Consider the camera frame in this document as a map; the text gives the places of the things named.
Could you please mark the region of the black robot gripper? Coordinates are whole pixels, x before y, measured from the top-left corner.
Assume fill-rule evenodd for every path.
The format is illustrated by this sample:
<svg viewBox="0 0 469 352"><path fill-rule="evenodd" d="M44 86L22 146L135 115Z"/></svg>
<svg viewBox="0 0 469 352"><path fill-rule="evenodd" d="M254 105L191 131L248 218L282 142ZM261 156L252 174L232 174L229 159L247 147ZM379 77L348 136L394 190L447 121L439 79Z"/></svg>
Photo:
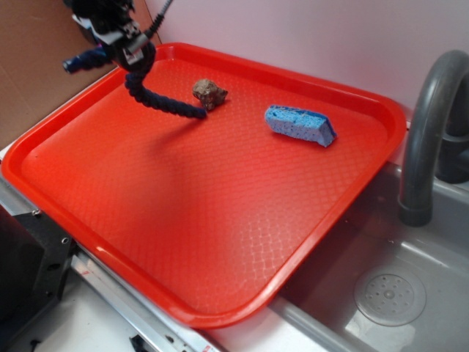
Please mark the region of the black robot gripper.
<svg viewBox="0 0 469 352"><path fill-rule="evenodd" d="M141 34L132 18L134 1L76 0L63 1L72 11L73 20L94 37L96 43L109 45L114 62L125 70L140 70L149 61L151 42Z"/></svg>

